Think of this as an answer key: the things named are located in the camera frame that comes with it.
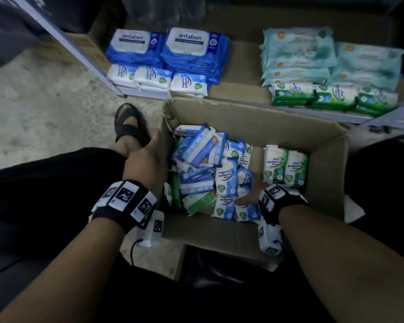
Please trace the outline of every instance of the person's left hand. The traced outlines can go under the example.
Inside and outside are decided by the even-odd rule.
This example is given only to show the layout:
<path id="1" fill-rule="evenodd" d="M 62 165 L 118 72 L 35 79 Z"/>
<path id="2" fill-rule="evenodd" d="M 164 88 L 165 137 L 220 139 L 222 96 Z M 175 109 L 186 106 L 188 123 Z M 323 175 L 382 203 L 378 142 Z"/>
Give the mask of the person's left hand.
<path id="1" fill-rule="evenodd" d="M 156 148 L 160 140 L 160 132 L 156 130 L 147 146 L 131 152 L 124 165 L 123 180 L 139 181 L 146 189 L 152 191 L 162 183 L 162 172 Z"/>

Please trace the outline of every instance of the fingers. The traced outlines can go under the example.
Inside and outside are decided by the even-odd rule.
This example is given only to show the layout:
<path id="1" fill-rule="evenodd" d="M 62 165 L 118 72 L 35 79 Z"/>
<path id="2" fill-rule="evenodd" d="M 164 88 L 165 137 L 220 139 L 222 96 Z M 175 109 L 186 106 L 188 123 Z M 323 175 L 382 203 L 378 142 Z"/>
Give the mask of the fingers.
<path id="1" fill-rule="evenodd" d="M 144 148 L 148 150 L 151 154 L 155 154 L 159 140 L 160 140 L 160 130 L 156 129 L 154 135 L 151 138 L 151 141 Z"/>
<path id="2" fill-rule="evenodd" d="M 241 197 L 241 198 L 239 198 L 239 199 L 236 199 L 236 200 L 233 201 L 233 203 L 234 203 L 235 205 L 238 205 L 238 206 L 245 206 L 245 205 L 248 205 L 248 204 L 251 203 L 251 199 L 250 199 L 249 195 L 250 195 L 250 194 L 248 194 L 247 196 Z"/>

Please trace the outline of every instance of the concrete floor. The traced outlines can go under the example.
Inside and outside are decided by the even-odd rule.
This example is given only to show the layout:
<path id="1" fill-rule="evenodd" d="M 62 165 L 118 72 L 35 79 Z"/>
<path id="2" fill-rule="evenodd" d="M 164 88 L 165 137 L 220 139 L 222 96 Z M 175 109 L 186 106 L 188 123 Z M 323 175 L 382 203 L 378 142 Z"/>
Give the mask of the concrete floor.
<path id="1" fill-rule="evenodd" d="M 0 169 L 82 147 L 108 147 L 114 141 L 113 119 L 124 102 L 84 66 L 54 63 L 24 52 L 0 69 Z M 145 115 L 149 128 L 161 118 L 162 101 L 128 97 Z M 360 129 L 351 136 L 351 151 L 404 131 L 373 134 Z M 358 214 L 346 218 L 353 221 Z M 121 251 L 130 260 L 135 232 L 126 236 Z M 134 250 L 135 265 L 174 277 L 182 245 Z"/>

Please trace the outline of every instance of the cable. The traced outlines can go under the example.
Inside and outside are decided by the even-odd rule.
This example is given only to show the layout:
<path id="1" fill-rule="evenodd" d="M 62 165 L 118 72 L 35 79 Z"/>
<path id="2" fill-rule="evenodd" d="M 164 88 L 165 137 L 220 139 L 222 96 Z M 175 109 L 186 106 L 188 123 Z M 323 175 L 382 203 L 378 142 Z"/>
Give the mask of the cable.
<path id="1" fill-rule="evenodd" d="M 138 240 L 136 240 L 136 241 L 133 243 L 132 248 L 130 248 L 130 262 L 131 262 L 132 266 L 135 266 L 135 264 L 133 263 L 133 248 L 135 248 L 135 245 L 136 245 L 138 242 L 142 242 L 142 241 L 144 241 L 144 239 L 138 239 Z"/>

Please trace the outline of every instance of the black pants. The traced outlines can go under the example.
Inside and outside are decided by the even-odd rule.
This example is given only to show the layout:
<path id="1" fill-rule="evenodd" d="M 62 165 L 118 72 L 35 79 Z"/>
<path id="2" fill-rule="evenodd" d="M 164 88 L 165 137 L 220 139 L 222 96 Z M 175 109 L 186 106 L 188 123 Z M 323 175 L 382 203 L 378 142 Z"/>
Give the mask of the black pants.
<path id="1" fill-rule="evenodd" d="M 0 311 L 85 227 L 93 204 L 111 183 L 121 180 L 124 161 L 112 150 L 84 148 L 0 170 Z M 360 160 L 349 164 L 348 172 L 359 176 Z M 349 174 L 348 182 L 351 194 L 356 189 L 353 175 Z M 395 202 L 404 205 L 398 199 Z M 398 224 L 393 231 L 388 218 L 392 213 L 373 213 L 371 199 L 366 199 L 364 210 L 367 215 L 353 225 L 404 256 L 404 236 L 397 239 L 404 229 L 404 212 L 399 208 L 395 213 Z M 207 295 L 130 266 L 119 254 L 97 320 L 167 316 L 216 321 L 222 316 L 259 315 L 264 308 L 280 321 L 331 320 L 294 256 L 286 258 L 270 281 L 260 281 L 252 290 L 251 294 L 243 289 L 241 294 L 234 290 L 221 297 Z"/>

